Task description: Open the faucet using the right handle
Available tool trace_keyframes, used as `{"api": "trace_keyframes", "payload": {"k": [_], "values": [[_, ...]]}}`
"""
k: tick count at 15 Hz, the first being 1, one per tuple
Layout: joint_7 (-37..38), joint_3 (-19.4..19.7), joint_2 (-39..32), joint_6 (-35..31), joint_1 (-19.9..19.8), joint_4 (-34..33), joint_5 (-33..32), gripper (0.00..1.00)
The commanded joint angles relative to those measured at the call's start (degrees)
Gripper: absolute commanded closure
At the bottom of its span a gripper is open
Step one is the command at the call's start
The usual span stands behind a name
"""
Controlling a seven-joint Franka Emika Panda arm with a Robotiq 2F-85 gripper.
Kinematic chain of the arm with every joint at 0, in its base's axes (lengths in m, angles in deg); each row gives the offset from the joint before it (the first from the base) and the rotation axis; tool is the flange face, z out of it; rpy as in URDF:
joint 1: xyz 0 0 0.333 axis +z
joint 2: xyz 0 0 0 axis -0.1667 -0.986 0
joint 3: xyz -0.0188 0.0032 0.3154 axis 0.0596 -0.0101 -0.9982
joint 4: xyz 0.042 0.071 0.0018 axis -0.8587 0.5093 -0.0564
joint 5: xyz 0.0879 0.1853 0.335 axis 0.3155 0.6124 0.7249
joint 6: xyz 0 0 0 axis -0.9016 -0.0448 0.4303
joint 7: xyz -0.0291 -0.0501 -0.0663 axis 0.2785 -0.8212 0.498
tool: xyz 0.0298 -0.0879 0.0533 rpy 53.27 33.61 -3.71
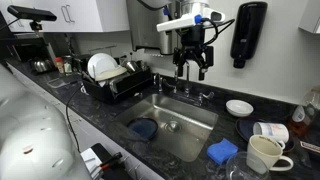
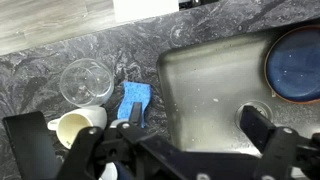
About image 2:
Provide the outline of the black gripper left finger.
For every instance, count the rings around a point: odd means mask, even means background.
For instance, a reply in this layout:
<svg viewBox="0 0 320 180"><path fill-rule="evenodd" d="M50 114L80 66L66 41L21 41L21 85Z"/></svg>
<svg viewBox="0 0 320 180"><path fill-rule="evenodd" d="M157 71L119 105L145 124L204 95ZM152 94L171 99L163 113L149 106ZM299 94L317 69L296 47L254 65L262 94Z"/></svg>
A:
<svg viewBox="0 0 320 180"><path fill-rule="evenodd" d="M38 112L4 117L3 125L23 180L56 180L56 157L44 115Z"/></svg>

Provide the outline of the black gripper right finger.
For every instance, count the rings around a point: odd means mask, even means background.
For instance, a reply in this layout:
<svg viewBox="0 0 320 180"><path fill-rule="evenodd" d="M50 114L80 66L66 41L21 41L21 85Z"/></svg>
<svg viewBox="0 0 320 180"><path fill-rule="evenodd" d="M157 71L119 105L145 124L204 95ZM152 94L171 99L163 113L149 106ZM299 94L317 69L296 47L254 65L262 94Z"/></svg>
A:
<svg viewBox="0 0 320 180"><path fill-rule="evenodd" d="M258 151L263 153L276 126L251 107L245 107L240 120L240 129Z"/></svg>

